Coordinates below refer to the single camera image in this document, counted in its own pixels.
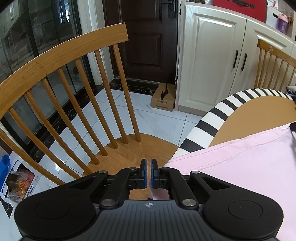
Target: wooden chair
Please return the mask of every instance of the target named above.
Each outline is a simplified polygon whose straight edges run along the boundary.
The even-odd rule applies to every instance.
[[[53,162],[60,166],[65,172],[75,179],[80,178],[80,176],[70,169],[67,165],[61,162],[35,135],[32,131],[24,124],[21,118],[18,116],[16,111],[13,109],[12,105],[22,96],[24,96],[31,106],[32,110],[36,113],[39,119],[42,121],[44,126],[54,137],[54,139],[59,143],[59,145],[65,150],[65,152],[84,170],[84,175],[91,174],[98,170],[107,170],[109,174],[116,174],[120,169],[127,167],[138,167],[141,159],[146,158],[148,160],[156,158],[158,160],[159,166],[163,166],[177,150],[177,146],[169,143],[167,141],[161,140],[157,137],[153,137],[147,134],[140,134],[136,117],[133,111],[133,106],[131,103],[131,98],[128,91],[128,86],[126,83],[126,78],[123,71],[123,66],[119,54],[118,43],[128,41],[128,35],[126,31],[125,23],[120,23],[112,25],[109,27],[101,28],[93,32],[83,34],[71,40],[68,40],[47,52],[34,58],[10,77],[8,77],[3,83],[0,84],[0,118],[8,111],[13,117],[16,123],[24,131],[24,133],[40,148]],[[102,58],[99,49],[113,46],[115,53],[116,63],[119,70],[121,83],[123,87],[123,92],[125,95],[128,112],[131,118],[134,133],[132,135],[126,135],[123,128],[122,122],[120,120],[114,98],[111,93],[111,89],[108,83],[107,75],[104,69]],[[115,117],[118,129],[121,134],[121,138],[114,139],[108,124],[100,110],[100,107],[95,99],[95,96],[91,90],[89,82],[87,80],[86,74],[83,70],[82,63],[79,57],[86,55],[90,52],[95,53],[100,74],[103,80],[103,85],[105,87],[107,97],[110,102],[110,106]],[[62,66],[69,63],[70,61],[75,61],[78,72],[80,74],[81,80],[84,84],[86,92],[90,98],[90,101],[94,107],[95,112],[110,140],[110,144],[103,146],[94,131],[92,130],[90,124],[88,123],[85,115],[79,107],[77,100],[75,99],[65,74],[62,70]],[[80,137],[71,121],[67,117],[66,113],[63,111],[61,105],[59,104],[54,92],[50,88],[46,76],[53,71],[58,71],[61,82],[65,88],[70,101],[72,102],[78,116],[80,117],[82,123],[84,124],[89,135],[93,139],[94,143],[99,148],[99,153],[96,155],[92,153],[83,139]],[[80,146],[84,149],[87,155],[91,158],[91,162],[85,165],[68,147],[68,145],[63,141],[59,134],[55,131],[52,125],[49,123],[45,115],[42,113],[41,109],[38,107],[33,95],[31,94],[31,88],[38,83],[42,82],[50,100],[54,104],[61,118],[72,132],[73,136],[76,138]],[[2,138],[12,150],[14,150],[23,160],[29,163],[33,168],[38,170],[42,175],[53,181],[58,185],[64,184],[62,180],[45,170],[39,164],[37,164],[26,152],[19,148],[5,133],[0,129],[0,138]],[[140,190],[133,190],[131,192],[131,198],[147,198],[148,190],[141,192]]]
[[[285,92],[286,86],[291,85],[291,82],[295,73],[296,60],[291,56],[289,56],[288,54],[284,53],[283,51],[263,41],[262,39],[258,40],[257,47],[260,48],[260,53],[259,53],[259,62],[258,62],[254,88],[267,88],[267,89],[274,89],[277,91]],[[264,57],[263,57],[263,62],[261,64],[262,51],[264,51]],[[292,74],[289,73],[291,72],[289,71],[290,66],[293,68]]]

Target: pink cloth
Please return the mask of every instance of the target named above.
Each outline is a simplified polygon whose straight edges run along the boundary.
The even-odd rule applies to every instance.
[[[165,167],[198,170],[275,200],[283,209],[280,241],[296,241],[296,134],[289,124],[170,160]],[[152,189],[152,198],[168,199]]]

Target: striped table edge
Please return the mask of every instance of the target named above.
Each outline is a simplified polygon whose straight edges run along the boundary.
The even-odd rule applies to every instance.
[[[235,93],[213,107],[188,134],[172,158],[209,147],[216,133],[227,118],[242,104],[261,96],[291,96],[270,89],[249,89]]]

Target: door panel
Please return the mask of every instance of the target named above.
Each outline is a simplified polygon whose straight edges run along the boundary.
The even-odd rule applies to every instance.
[[[293,42],[286,38],[282,33],[275,29],[271,29],[267,26],[261,25],[258,22],[248,19],[246,25],[246,32],[244,37],[244,43],[242,47],[242,54],[239,59],[237,73],[235,75],[235,79],[233,82],[233,86],[230,94],[237,93],[241,90],[252,89],[255,84],[257,67],[259,61],[259,51],[260,49],[257,47],[258,39],[262,39],[274,47],[282,50],[287,54],[291,54]],[[247,59],[245,62],[244,69],[242,70],[244,56],[247,54]],[[269,60],[269,53],[266,57],[266,62]],[[275,57],[271,59],[270,69],[273,66]],[[276,63],[275,75],[279,71],[281,60],[278,60]],[[280,76],[284,76],[284,72],[287,64],[283,64]]]
[[[246,19],[189,4],[185,11],[179,105],[209,111],[228,97],[241,53]]]
[[[177,17],[168,17],[168,4],[158,0],[104,0],[106,25],[126,23],[129,41],[119,44],[127,78],[175,82],[177,57]],[[111,61],[115,75],[118,70],[113,49]]]

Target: dark blue fabric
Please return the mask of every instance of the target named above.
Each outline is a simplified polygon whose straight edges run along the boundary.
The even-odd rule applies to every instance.
[[[10,170],[10,159],[8,155],[4,155],[0,161],[0,188],[2,188],[5,178]]]

